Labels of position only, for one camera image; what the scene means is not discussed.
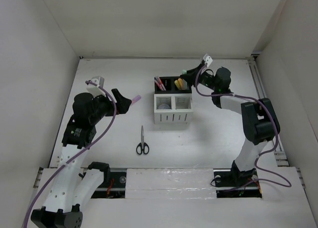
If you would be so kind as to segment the orange highlighter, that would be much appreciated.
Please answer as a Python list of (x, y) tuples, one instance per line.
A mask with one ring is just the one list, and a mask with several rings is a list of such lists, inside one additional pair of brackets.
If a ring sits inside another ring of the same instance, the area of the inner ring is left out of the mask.
[(184, 90), (183, 80), (179, 78), (177, 81), (178, 81), (180, 89)]

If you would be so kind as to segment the pink highlighter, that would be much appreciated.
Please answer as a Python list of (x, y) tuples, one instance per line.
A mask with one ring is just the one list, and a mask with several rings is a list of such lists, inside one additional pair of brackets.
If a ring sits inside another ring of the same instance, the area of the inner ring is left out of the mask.
[(140, 99), (141, 99), (141, 96), (140, 96), (140, 95), (135, 96), (135, 97), (131, 100), (131, 101), (132, 101), (131, 105), (135, 104), (135, 103), (138, 102)]

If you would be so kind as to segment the yellow highlighter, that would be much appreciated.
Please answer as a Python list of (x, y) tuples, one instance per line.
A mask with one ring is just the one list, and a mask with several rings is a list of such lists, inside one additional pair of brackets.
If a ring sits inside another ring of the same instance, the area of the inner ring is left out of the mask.
[(174, 84), (175, 84), (175, 86), (177, 87), (178, 90), (181, 90), (180, 85), (179, 85), (179, 83), (178, 83), (178, 80), (175, 80), (175, 81), (174, 81)]

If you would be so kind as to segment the orange pen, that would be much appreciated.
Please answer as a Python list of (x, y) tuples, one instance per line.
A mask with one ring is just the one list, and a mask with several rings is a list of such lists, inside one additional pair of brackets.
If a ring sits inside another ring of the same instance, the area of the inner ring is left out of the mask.
[(159, 79), (159, 82), (160, 82), (160, 84), (161, 84), (161, 87), (163, 88), (164, 91), (166, 91), (166, 88), (165, 88), (165, 86), (164, 86), (164, 84), (163, 84), (161, 78), (158, 77), (158, 79)]

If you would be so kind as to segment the clear jar of clips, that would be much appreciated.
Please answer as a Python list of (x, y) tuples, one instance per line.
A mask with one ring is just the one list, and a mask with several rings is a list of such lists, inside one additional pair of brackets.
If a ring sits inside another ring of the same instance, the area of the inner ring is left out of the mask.
[(171, 109), (171, 107), (168, 104), (160, 104), (158, 106), (158, 109), (160, 109), (160, 110), (169, 110), (169, 109)]

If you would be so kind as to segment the black handled scissors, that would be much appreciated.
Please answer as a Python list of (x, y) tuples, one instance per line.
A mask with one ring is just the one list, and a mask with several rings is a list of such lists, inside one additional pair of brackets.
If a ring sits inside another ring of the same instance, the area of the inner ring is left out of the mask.
[(148, 144), (145, 142), (144, 126), (141, 126), (141, 142), (136, 147), (137, 155), (147, 155), (150, 151)]

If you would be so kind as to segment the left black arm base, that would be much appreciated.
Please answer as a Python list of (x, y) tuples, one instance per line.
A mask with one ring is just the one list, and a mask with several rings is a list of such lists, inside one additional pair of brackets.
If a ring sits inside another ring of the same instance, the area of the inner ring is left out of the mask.
[(92, 199), (123, 199), (126, 193), (127, 170), (111, 168), (109, 181), (98, 186)]

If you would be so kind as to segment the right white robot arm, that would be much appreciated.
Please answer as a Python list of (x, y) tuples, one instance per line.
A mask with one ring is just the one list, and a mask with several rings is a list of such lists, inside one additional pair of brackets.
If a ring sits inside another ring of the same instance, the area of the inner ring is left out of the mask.
[(231, 72), (227, 68), (220, 67), (216, 73), (210, 74), (206, 67), (202, 62), (180, 77), (196, 90), (199, 84), (211, 89), (210, 94), (199, 94), (211, 98), (218, 108), (241, 115), (245, 141), (232, 163), (230, 180), (235, 185), (242, 185), (255, 171), (255, 163), (264, 154), (264, 147), (278, 136), (280, 125), (270, 99), (237, 95), (230, 90)]

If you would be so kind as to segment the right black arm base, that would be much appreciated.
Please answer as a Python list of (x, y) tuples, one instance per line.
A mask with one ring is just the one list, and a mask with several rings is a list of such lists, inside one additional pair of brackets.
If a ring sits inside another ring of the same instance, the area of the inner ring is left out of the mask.
[(214, 177), (210, 183), (216, 188), (217, 198), (262, 198), (256, 169), (240, 173), (233, 169), (214, 169)]

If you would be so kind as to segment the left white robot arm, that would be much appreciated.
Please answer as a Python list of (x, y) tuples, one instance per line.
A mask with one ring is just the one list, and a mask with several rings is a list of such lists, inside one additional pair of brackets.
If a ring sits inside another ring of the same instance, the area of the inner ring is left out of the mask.
[(117, 89), (110, 97), (104, 89), (76, 95), (73, 114), (62, 138), (60, 164), (49, 178), (53, 183), (40, 209), (31, 213), (31, 221), (39, 228), (79, 228), (83, 209), (98, 186), (109, 184), (111, 175), (107, 163), (92, 162), (83, 178), (79, 177), (81, 165), (97, 140), (96, 124), (104, 117), (114, 117), (128, 112), (132, 101)]

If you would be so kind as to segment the black two-slot pen holder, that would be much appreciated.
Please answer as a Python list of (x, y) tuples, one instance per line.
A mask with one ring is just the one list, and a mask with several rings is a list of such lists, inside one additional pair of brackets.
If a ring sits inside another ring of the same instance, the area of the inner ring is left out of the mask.
[(191, 88), (187, 88), (185, 90), (179, 90), (175, 85), (174, 81), (178, 79), (176, 76), (161, 76), (160, 77), (164, 87), (166, 90), (161, 90), (158, 85), (155, 83), (155, 94), (187, 94), (192, 93)]

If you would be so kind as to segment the white two-slot pen holder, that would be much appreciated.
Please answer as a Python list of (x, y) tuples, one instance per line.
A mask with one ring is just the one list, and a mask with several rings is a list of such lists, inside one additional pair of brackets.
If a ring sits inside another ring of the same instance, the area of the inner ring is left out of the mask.
[[(160, 104), (168, 104), (171, 109), (160, 110)], [(194, 109), (192, 94), (154, 94), (155, 124), (188, 124), (192, 121)]]

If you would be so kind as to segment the aluminium rail right side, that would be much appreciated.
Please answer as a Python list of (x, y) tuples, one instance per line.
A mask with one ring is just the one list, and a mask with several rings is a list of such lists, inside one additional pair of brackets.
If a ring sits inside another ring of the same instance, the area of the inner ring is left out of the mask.
[(258, 70), (257, 64), (256, 64), (256, 58), (258, 57), (258, 54), (252, 54), (250, 58), (248, 59), (249, 68), (251, 71), (251, 75), (254, 81), (254, 85), (256, 88), (257, 96), (261, 102), (265, 103), (266, 108), (269, 110), (271, 116), (273, 117), (273, 121), (275, 123), (275, 126), (277, 127), (277, 133), (280, 133), (280, 124), (278, 122), (276, 112), (274, 110), (274, 106), (272, 105), (271, 100), (266, 96), (266, 92), (261, 80), (260, 72)]

